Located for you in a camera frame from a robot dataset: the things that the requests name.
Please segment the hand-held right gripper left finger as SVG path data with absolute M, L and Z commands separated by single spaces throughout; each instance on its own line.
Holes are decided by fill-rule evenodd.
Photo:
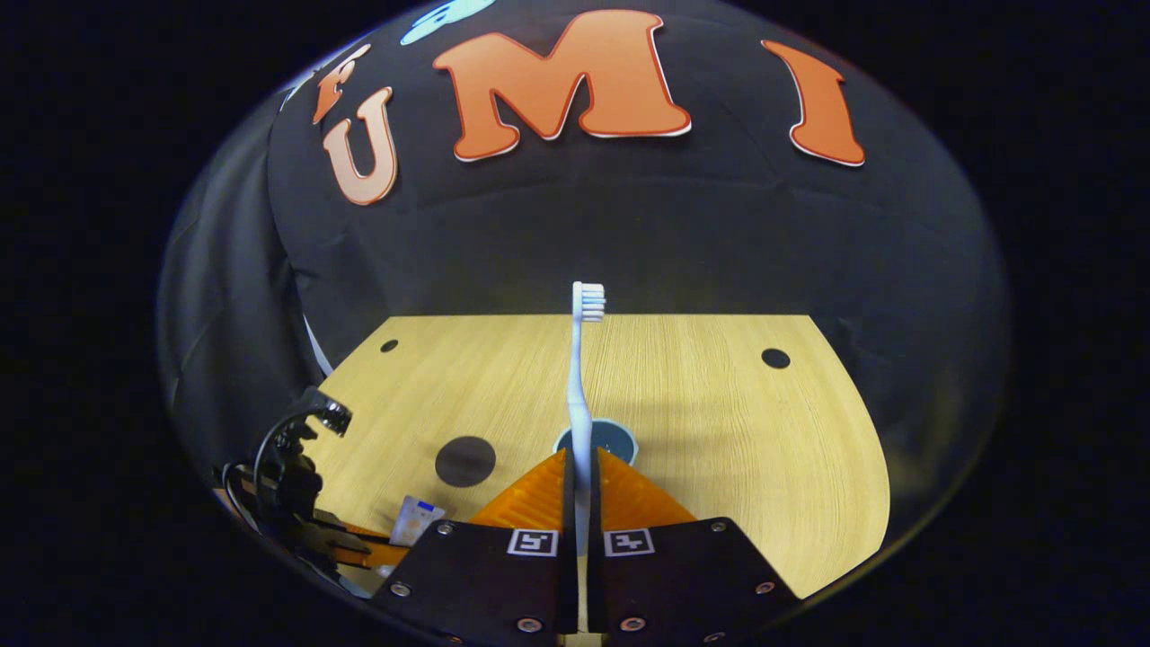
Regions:
M 578 630 L 570 475 L 554 452 L 471 519 L 436 521 L 374 613 L 427 644 L 562 644 Z

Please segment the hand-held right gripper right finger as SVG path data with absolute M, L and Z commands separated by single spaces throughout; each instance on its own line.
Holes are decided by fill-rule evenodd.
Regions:
M 802 600 L 734 519 L 698 518 L 597 450 L 588 629 L 605 644 L 743 644 Z

